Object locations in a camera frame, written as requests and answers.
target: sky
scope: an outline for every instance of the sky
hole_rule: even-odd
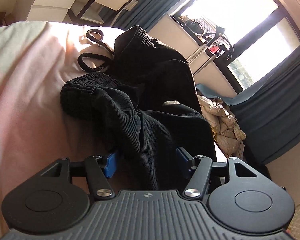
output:
[[[182,15],[195,19],[204,15],[214,24],[225,28],[225,35],[235,44],[277,7],[273,0],[197,0]],[[274,26],[238,60],[256,82],[290,53],[285,37]]]

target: blue curtain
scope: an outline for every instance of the blue curtain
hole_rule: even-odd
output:
[[[300,46],[235,98],[222,97],[202,84],[197,89],[230,105],[260,163],[275,160],[300,142]]]
[[[122,30],[140,25],[147,32],[180,0],[138,0],[138,4],[131,10],[123,10],[113,27]],[[106,19],[113,12],[103,8],[100,16]]]

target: window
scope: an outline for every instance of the window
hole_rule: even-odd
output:
[[[215,32],[215,25],[226,29],[224,36],[234,47],[232,58],[221,55],[214,62],[237,93],[300,45],[300,31],[278,0],[191,0],[174,16],[198,22],[204,33]],[[184,29],[202,45],[202,35],[190,28]]]

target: drawstring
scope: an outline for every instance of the drawstring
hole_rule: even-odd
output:
[[[100,39],[97,39],[96,37],[92,36],[91,33],[98,33],[101,35],[101,38]],[[98,46],[100,47],[101,45],[103,47],[105,47],[112,55],[114,54],[114,52],[108,47],[108,45],[106,45],[102,39],[103,39],[103,32],[101,30],[98,30],[98,29],[91,29],[91,30],[88,30],[87,31],[87,34],[86,34],[87,38],[91,41],[94,41],[96,44],[98,44]],[[101,64],[99,67],[96,67],[96,68],[90,68],[88,65],[86,65],[83,61],[83,58],[84,57],[88,57],[88,58],[94,58],[94,59],[100,59],[100,60],[103,60],[104,63]],[[88,53],[88,52],[85,52],[85,53],[82,53],[79,57],[78,57],[78,64],[79,66],[85,71],[85,72],[96,72],[96,71],[101,71],[103,70],[105,67],[109,66],[110,63],[111,63],[111,59],[104,56],[104,55],[99,55],[99,54],[94,54],[94,53]]]

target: beige puffer jacket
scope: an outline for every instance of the beige puffer jacket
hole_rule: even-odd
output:
[[[229,107],[226,110],[222,101],[214,102],[204,96],[198,96],[202,115],[208,120],[215,133],[215,141],[228,158],[236,156],[243,159],[245,133],[240,130],[237,120]]]

